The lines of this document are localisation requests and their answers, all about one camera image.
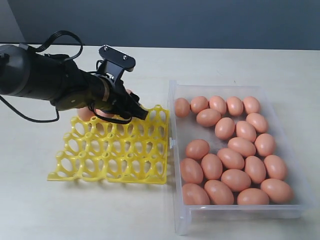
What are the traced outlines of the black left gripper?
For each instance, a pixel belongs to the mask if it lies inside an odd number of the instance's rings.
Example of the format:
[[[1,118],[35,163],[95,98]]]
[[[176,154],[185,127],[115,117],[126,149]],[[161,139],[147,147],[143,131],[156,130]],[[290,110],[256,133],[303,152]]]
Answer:
[[[124,82],[113,84],[110,79],[102,75],[90,75],[86,78],[87,86],[68,90],[53,101],[59,111],[88,107],[97,116],[96,110],[120,116],[124,120],[131,117],[145,120],[148,111],[140,104],[140,97],[133,92],[126,92]]]

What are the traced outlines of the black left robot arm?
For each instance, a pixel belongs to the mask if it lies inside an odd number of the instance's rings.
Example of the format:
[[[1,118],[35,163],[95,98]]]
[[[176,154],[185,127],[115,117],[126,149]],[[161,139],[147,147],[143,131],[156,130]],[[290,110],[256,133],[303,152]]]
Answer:
[[[148,111],[140,98],[128,93],[121,77],[131,72],[136,60],[109,45],[98,50],[101,60],[96,70],[78,68],[67,54],[38,54],[35,48],[21,44],[0,47],[0,93],[5,96],[49,101],[57,111],[81,109],[101,110],[118,115],[108,122],[127,124],[132,118],[145,120]]]

